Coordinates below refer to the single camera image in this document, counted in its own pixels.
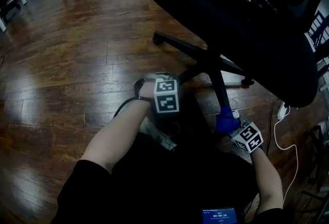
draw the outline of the wrist strap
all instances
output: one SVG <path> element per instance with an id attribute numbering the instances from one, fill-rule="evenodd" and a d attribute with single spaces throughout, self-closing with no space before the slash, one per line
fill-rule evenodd
<path id="1" fill-rule="evenodd" d="M 150 102 L 150 103 L 153 101 L 153 99 L 149 98 L 149 97 L 137 96 L 135 98 L 136 98 L 135 100 L 143 100 L 143 101 L 147 101 L 147 102 Z"/>
<path id="2" fill-rule="evenodd" d="M 123 102 L 123 104 L 120 105 L 120 107 L 119 107 L 119 108 L 117 109 L 117 111 L 115 112 L 113 118 L 115 118 L 115 117 L 118 115 L 118 113 L 121 111 L 121 109 L 122 109 L 127 103 L 129 103 L 129 102 L 131 102 L 131 101 L 134 101 L 134 100 L 142 100 L 142 101 L 147 101 L 147 102 L 150 102 L 150 103 L 152 103 L 152 101 L 153 101 L 152 98 L 143 97 L 143 96 L 134 96 L 134 97 L 131 97 L 131 98 L 129 98 L 128 100 L 125 100 L 125 101 Z"/>

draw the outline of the hand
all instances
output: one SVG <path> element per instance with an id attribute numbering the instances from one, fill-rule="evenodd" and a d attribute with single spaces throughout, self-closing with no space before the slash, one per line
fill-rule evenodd
<path id="1" fill-rule="evenodd" d="M 146 81 L 144 82 L 143 86 L 139 91 L 139 96 L 147 97 L 147 98 L 154 98 L 154 81 Z"/>

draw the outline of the timer display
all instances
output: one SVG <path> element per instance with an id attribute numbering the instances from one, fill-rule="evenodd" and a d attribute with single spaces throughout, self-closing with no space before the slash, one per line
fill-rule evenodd
<path id="1" fill-rule="evenodd" d="M 237 223 L 234 208 L 218 209 L 218 210 L 203 210 L 204 224 L 235 224 Z"/>

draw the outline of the chair leg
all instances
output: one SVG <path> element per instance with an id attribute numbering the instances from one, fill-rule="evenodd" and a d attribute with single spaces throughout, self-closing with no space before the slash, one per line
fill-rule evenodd
<path id="1" fill-rule="evenodd" d="M 184 52 L 185 54 L 197 61 L 200 60 L 204 55 L 206 55 L 205 50 L 159 31 L 154 32 L 153 42 L 155 45 L 160 45 L 162 42 L 167 42 L 171 46 L 179 49 L 180 51 Z"/>
<path id="2" fill-rule="evenodd" d="M 178 76 L 179 84 L 181 85 L 183 83 L 188 82 L 190 79 L 199 75 L 201 72 L 204 72 L 202 64 L 200 62 L 195 63 L 191 68 L 185 70 Z"/>
<path id="3" fill-rule="evenodd" d="M 223 58 L 219 58 L 219 61 L 221 65 L 221 70 L 238 74 L 241 76 L 247 76 L 246 73 L 242 69 L 240 69 L 237 65 L 235 65 L 233 62 L 225 60 Z"/>
<path id="4" fill-rule="evenodd" d="M 230 106 L 228 100 L 225 83 L 221 73 L 221 65 L 218 64 L 218 59 L 209 58 L 208 70 L 206 73 L 209 75 L 212 86 L 215 90 L 217 99 L 220 103 L 221 108 L 225 106 Z"/>

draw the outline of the chair caster wheel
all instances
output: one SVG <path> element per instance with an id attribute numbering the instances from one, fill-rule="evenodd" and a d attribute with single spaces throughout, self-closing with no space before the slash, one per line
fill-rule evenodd
<path id="1" fill-rule="evenodd" d="M 160 39 L 156 39 L 154 36 L 152 38 L 153 40 L 153 43 L 156 45 L 156 46 L 159 46 L 163 43 L 163 40 L 160 40 Z"/>
<path id="2" fill-rule="evenodd" d="M 242 83 L 242 85 L 250 86 L 250 85 L 253 85 L 255 82 L 252 79 L 245 78 L 241 81 L 241 83 Z"/>

